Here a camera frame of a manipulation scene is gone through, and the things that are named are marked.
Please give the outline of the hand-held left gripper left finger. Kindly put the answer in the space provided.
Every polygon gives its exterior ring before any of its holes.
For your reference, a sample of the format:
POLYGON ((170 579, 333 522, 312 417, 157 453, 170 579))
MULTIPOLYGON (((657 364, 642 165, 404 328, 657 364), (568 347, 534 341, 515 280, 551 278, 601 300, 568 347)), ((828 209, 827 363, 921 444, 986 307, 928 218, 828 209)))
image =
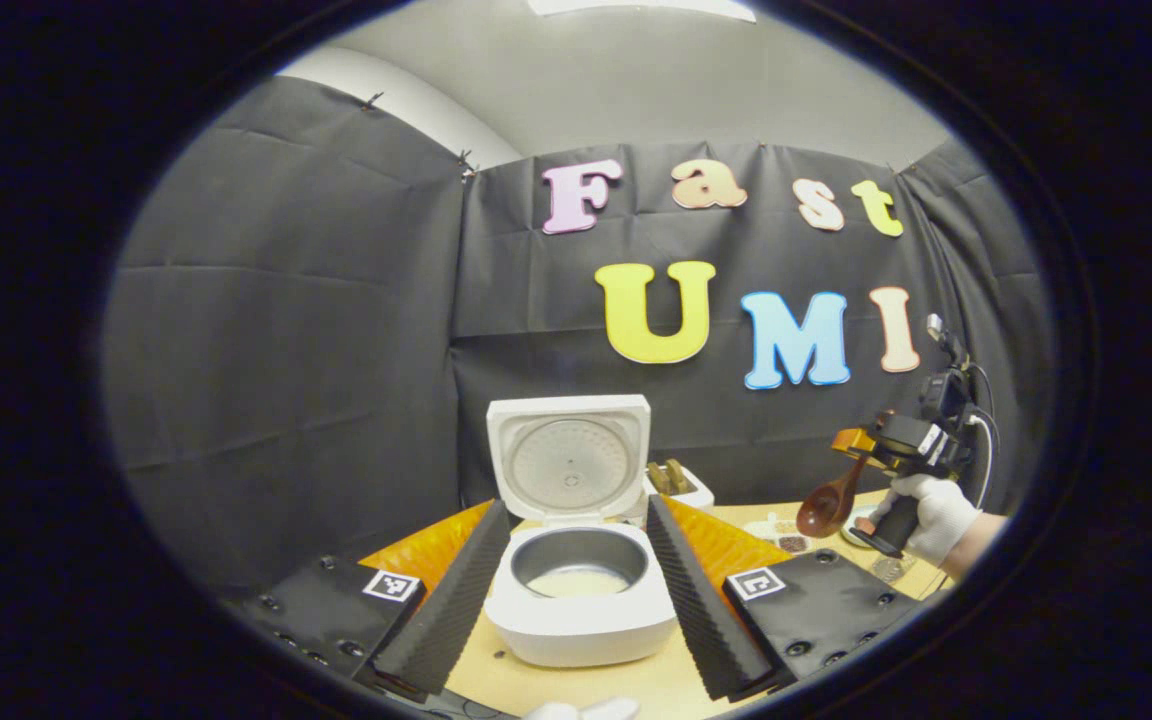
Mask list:
POLYGON ((508 541, 502 503, 477 503, 365 558, 303 564, 236 611, 347 682, 426 698, 444 692, 508 541))

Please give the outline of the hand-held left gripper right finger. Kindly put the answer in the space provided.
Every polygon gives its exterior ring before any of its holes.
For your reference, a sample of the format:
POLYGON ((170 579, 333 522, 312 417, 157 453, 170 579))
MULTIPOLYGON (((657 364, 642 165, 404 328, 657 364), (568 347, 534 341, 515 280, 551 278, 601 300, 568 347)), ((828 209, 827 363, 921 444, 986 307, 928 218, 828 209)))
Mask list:
POLYGON ((669 497, 649 498, 645 532, 713 700, 826 673, 924 612, 835 550, 791 555, 669 497))

